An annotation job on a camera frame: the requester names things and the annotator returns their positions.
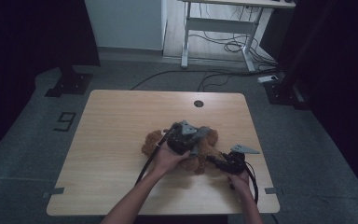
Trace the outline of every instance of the brown teddy bear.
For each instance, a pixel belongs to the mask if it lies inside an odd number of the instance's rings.
[[[147,157],[151,156],[156,147],[156,143],[162,139],[164,132],[156,130],[147,135],[145,144],[142,146],[142,152]],[[205,167],[211,164],[209,161],[206,161],[207,156],[214,156],[218,160],[224,161],[225,159],[222,154],[214,148],[218,137],[217,130],[210,129],[206,136],[201,138],[197,143],[197,156],[190,156],[189,158],[181,161],[179,165],[187,171],[192,171],[197,175],[202,175],[205,172]]]

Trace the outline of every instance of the desk frame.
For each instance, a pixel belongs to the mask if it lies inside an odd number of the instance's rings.
[[[188,3],[187,14],[186,14],[186,25],[185,25],[185,42],[182,48],[182,68],[188,67],[188,33],[190,30],[194,31],[209,31],[209,32],[220,32],[220,33],[232,33],[232,34],[242,34],[249,35],[249,38],[246,41],[246,45],[242,48],[241,52],[243,58],[245,59],[246,65],[250,72],[255,72],[255,66],[253,64],[253,57],[250,54],[250,48],[252,46],[253,40],[255,38],[255,32],[257,31],[258,24],[260,22],[261,15],[263,13],[264,7],[294,7],[294,3],[290,4],[279,4],[274,5],[270,2],[268,4],[266,1],[192,1],[192,0],[182,0],[184,3]],[[251,6],[259,7],[257,16],[254,21],[229,21],[229,20],[217,20],[217,19],[203,19],[203,18],[191,18],[191,3],[206,3],[206,4],[222,4],[222,5],[236,5],[236,6]]]

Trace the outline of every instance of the desk leg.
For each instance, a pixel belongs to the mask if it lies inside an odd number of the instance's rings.
[[[187,15],[186,15],[186,26],[185,26],[185,42],[183,43],[182,48],[182,68],[187,68],[187,60],[188,60],[188,23],[190,22],[190,11],[191,11],[191,3],[188,3],[187,6]]]
[[[253,57],[249,51],[252,46],[252,42],[255,38],[255,32],[257,31],[258,23],[260,22],[261,15],[263,14],[263,9],[264,8],[262,8],[262,7],[260,9],[258,9],[257,18],[255,19],[254,24],[252,26],[252,31],[250,33],[248,40],[246,41],[245,48],[242,49],[242,54],[243,54],[243,57],[245,58],[246,65],[248,66],[249,72],[255,71],[255,67],[254,67],[254,64],[252,61]]]

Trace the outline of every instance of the table top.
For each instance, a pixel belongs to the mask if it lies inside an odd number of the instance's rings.
[[[284,0],[180,0],[182,2],[190,3],[206,3],[219,5],[235,5],[235,6],[249,6],[249,7],[272,7],[272,8],[294,8],[296,4],[292,1],[286,3]]]
[[[203,107],[195,107],[202,101]],[[277,196],[255,126],[239,93],[174,91],[93,91],[70,146],[57,188],[51,195],[51,216],[106,215],[133,187],[147,161],[141,152],[148,133],[186,119],[191,125],[217,130],[216,149],[236,144],[260,151],[247,154],[255,168],[261,213],[277,213]],[[241,205],[215,168],[195,175],[176,168],[152,189],[140,215],[239,214]]]

